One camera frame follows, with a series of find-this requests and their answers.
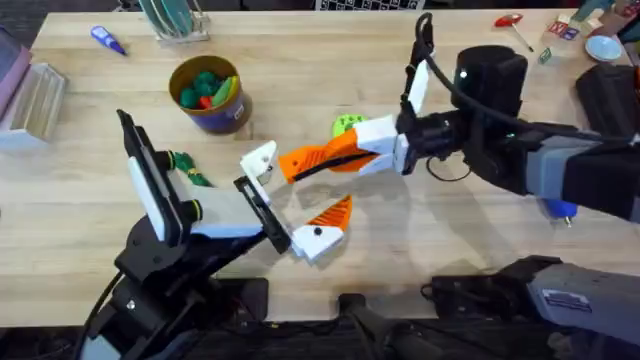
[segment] green toy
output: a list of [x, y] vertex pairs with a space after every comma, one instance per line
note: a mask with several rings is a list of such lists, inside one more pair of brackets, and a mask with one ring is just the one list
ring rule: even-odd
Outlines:
[[228, 77], [224, 81], [222, 86], [220, 86], [220, 89], [218, 89], [218, 91], [214, 95], [213, 101], [212, 101], [213, 107], [218, 107], [218, 106], [222, 105], [222, 103], [224, 103], [225, 100], [227, 100], [227, 96], [229, 95], [229, 90], [231, 90], [231, 78], [230, 77]]
[[200, 97], [193, 88], [184, 88], [180, 92], [180, 106], [187, 109], [197, 109]]
[[198, 93], [198, 97], [213, 96], [217, 90], [218, 88], [214, 87], [212, 84], [196, 82], [196, 92]]
[[196, 85], [198, 84], [211, 84], [214, 85], [216, 83], [219, 83], [220, 80], [218, 80], [218, 77], [209, 71], [203, 71], [200, 74], [198, 74], [198, 76], [196, 76], [196, 79], [193, 81]]
[[338, 118], [333, 122], [333, 126], [331, 126], [333, 137], [335, 138], [344, 134], [346, 131], [351, 130], [353, 125], [365, 120], [369, 119], [364, 115], [358, 114], [344, 114], [338, 116]]
[[214, 187], [211, 182], [202, 175], [200, 170], [196, 168], [195, 162], [189, 154], [174, 152], [173, 156], [176, 162], [176, 167], [187, 174], [187, 177], [191, 180], [193, 185]]

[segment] cup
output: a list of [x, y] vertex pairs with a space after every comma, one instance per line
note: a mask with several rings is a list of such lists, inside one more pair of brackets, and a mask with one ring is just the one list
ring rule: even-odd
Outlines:
[[[203, 71], [209, 71], [220, 78], [238, 77], [238, 90], [230, 94], [224, 103], [212, 109], [189, 109], [180, 105], [180, 92], [192, 85], [193, 80]], [[249, 119], [250, 98], [244, 94], [240, 75], [228, 60], [218, 56], [198, 56], [182, 63], [171, 75], [169, 93], [180, 109], [203, 130], [218, 134], [237, 131]]]

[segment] orange plastic piece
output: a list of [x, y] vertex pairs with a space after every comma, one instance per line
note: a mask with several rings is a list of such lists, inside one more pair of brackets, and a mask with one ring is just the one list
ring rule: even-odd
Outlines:
[[308, 224], [317, 226], [334, 226], [339, 227], [342, 231], [346, 231], [347, 226], [349, 225], [349, 220], [351, 219], [352, 209], [353, 203], [351, 201], [351, 195], [347, 195], [332, 207], [325, 210], [322, 214], [309, 221]]
[[[351, 129], [329, 141], [325, 146], [303, 146], [288, 154], [280, 156], [280, 169], [289, 184], [295, 182], [295, 176], [328, 160], [348, 155], [366, 153], [358, 149], [356, 130]], [[362, 159], [331, 168], [335, 172], [354, 172], [375, 159], [378, 155], [365, 156]]]

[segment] white bowl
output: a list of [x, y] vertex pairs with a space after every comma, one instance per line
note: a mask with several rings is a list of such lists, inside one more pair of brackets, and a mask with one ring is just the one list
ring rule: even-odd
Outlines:
[[598, 61], [613, 61], [622, 56], [620, 44], [608, 36], [596, 35], [585, 44], [587, 54]]

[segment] sticker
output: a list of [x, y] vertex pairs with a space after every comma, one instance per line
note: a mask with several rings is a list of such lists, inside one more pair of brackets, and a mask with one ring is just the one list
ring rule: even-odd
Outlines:
[[546, 48], [544, 49], [542, 54], [540, 54], [540, 57], [538, 57], [538, 62], [544, 65], [547, 61], [549, 61], [549, 59], [551, 59], [551, 49]]
[[574, 28], [567, 28], [562, 35], [562, 38], [565, 40], [573, 40], [576, 38], [576, 36], [578, 35], [578, 33], [580, 33], [580, 31], [578, 31], [578, 29], [574, 29]]
[[547, 31], [552, 32], [556, 35], [560, 35], [564, 32], [564, 30], [569, 27], [569, 24], [560, 22], [560, 21], [555, 21], [553, 24], [551, 24], [551, 26], [549, 26], [549, 28], [547, 29]]
[[584, 295], [566, 291], [542, 289], [542, 296], [544, 296], [544, 300], [549, 306], [562, 307], [588, 313], [593, 312], [591, 310], [591, 305], [589, 304], [589, 299]]
[[236, 119], [236, 121], [239, 120], [242, 113], [244, 113], [244, 104], [240, 105], [238, 110], [236, 110], [235, 114], [233, 114], [233, 118]]

